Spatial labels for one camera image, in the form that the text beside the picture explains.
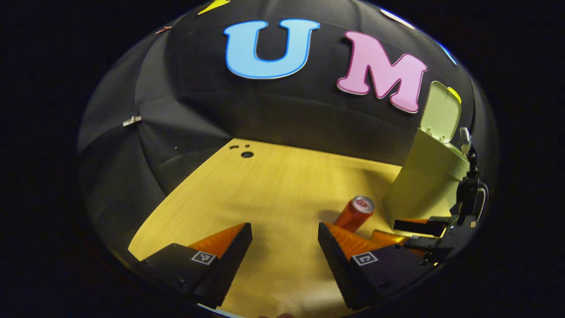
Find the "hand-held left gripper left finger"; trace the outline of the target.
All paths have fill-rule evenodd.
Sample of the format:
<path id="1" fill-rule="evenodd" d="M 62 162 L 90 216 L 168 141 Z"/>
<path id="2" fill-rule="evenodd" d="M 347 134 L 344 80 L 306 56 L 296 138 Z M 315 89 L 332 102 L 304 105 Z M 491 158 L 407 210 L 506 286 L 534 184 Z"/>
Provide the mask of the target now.
<path id="1" fill-rule="evenodd" d="M 221 306 L 252 243 L 249 222 L 196 243 L 171 243 L 139 261 L 140 269 L 178 296 L 213 309 Z"/>

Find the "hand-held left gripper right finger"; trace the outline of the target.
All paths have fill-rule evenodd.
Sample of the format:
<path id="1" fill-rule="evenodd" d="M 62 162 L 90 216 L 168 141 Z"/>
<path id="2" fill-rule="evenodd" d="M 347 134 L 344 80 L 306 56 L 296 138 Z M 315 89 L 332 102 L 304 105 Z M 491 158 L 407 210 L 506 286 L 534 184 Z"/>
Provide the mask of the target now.
<path id="1" fill-rule="evenodd" d="M 407 291 L 435 266 L 400 242 L 375 242 L 321 222 L 317 241 L 347 308 L 385 303 Z"/>

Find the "pale green desktop garbage bin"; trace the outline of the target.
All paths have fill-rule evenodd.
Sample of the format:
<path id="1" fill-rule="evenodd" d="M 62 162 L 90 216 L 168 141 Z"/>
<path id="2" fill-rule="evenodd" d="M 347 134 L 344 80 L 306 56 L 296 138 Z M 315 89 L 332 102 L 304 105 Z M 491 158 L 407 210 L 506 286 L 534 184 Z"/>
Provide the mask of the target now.
<path id="1" fill-rule="evenodd" d="M 457 187 L 470 168 L 452 144 L 461 112 L 458 93 L 433 81 L 411 149 L 383 198 L 390 225 L 396 220 L 450 215 Z"/>

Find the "orange pop can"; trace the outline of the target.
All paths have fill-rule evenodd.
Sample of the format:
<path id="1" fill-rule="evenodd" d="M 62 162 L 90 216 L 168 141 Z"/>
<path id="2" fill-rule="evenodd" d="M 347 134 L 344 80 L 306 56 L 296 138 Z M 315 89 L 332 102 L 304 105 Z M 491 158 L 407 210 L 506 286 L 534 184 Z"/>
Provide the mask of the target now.
<path id="1" fill-rule="evenodd" d="M 369 197 L 358 195 L 347 203 L 333 225 L 354 233 L 373 215 L 374 211 L 375 203 Z"/>

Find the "wooden desktop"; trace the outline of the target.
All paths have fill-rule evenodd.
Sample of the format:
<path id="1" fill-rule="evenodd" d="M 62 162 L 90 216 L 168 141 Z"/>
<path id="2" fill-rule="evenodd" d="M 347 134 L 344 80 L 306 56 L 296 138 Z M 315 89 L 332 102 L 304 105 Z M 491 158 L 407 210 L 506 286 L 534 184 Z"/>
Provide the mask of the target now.
<path id="1" fill-rule="evenodd" d="M 400 166 L 252 140 L 232 139 L 162 201 L 128 246 L 138 260 L 232 226 L 252 225 L 249 245 L 220 310 L 246 318 L 340 318 L 345 305 L 317 240 L 357 195 L 375 204 L 357 231 L 392 232 L 381 200 Z"/>

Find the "black backdrop cloth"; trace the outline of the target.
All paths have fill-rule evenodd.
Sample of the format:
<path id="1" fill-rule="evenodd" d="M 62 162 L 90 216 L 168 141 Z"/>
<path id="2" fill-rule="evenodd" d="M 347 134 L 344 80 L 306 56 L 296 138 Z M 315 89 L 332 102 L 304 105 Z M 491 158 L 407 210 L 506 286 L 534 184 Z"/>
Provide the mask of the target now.
<path id="1" fill-rule="evenodd" d="M 339 89 L 353 44 L 347 32 L 378 39 L 394 63 L 426 65 L 422 110 L 432 81 L 462 97 L 481 180 L 500 180 L 500 138 L 486 91 L 433 36 L 361 0 L 233 0 L 199 5 L 172 28 L 129 48 L 101 79 L 77 137 L 77 169 L 87 217 L 124 254 L 150 213 L 233 138 L 402 165 L 421 113 L 395 107 L 401 79 L 376 97 Z M 133 116 L 142 121 L 123 127 Z"/>

